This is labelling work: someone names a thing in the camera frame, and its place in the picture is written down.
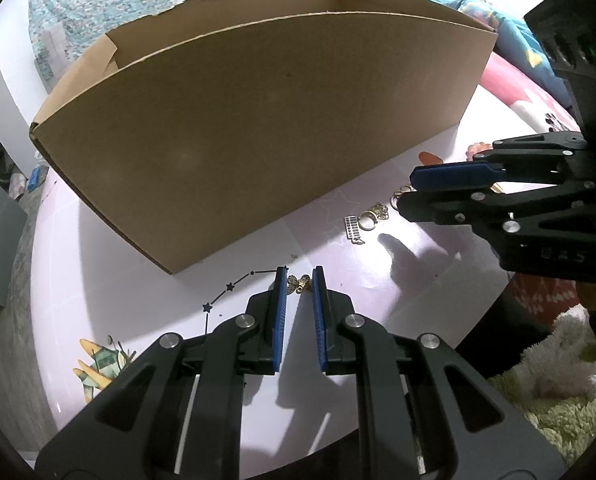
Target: floor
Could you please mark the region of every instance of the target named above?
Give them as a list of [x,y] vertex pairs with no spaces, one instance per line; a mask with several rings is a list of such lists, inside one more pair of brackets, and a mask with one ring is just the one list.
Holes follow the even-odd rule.
[[27,212],[5,308],[0,307],[0,428],[17,450],[37,451],[56,434],[38,371],[30,312],[30,264],[42,187],[20,199]]

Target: pink cushion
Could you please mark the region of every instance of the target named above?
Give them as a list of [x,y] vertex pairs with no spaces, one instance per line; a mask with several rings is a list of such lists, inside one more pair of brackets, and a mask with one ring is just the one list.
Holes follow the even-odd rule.
[[536,132],[580,128],[569,113],[545,90],[515,66],[492,52],[480,84],[515,111]]

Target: cardboard box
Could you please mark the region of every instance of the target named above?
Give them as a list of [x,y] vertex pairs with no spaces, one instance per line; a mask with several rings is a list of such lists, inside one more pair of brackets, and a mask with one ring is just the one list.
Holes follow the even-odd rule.
[[188,0],[99,38],[30,136],[178,272],[458,123],[495,39],[427,0]]

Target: butterfly charm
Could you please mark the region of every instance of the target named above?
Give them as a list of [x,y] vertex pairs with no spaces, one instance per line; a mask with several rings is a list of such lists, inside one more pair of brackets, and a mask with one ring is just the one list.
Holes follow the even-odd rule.
[[294,275],[287,277],[287,294],[302,294],[304,290],[312,291],[312,281],[308,274],[303,274],[300,280]]

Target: jewelry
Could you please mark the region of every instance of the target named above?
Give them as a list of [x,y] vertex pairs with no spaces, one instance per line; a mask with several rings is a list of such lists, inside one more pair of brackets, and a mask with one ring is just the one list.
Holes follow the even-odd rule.
[[[369,218],[370,221],[372,222],[372,224],[367,227],[367,225],[363,225],[362,220],[364,218]],[[378,224],[378,217],[376,216],[376,213],[374,213],[373,211],[370,211],[369,209],[367,211],[363,211],[360,213],[360,215],[358,215],[358,227],[360,227],[363,231],[372,231],[373,229],[376,228],[376,225]]]
[[364,240],[360,238],[360,226],[357,217],[345,216],[345,229],[347,230],[347,240],[351,240],[351,243],[355,245],[364,244]]
[[292,294],[294,291],[296,294],[302,294],[304,290],[312,291],[312,282],[308,274],[303,274],[300,280],[293,274],[287,277],[287,294]]
[[392,207],[398,211],[398,199],[403,196],[405,193],[409,193],[411,191],[414,191],[414,188],[411,184],[405,184],[404,186],[400,186],[400,189],[397,189],[396,191],[393,192],[393,195],[391,197],[391,199],[389,200],[389,203],[392,205]]
[[368,210],[374,213],[379,220],[389,219],[389,209],[383,203],[376,202],[376,205],[371,206]]

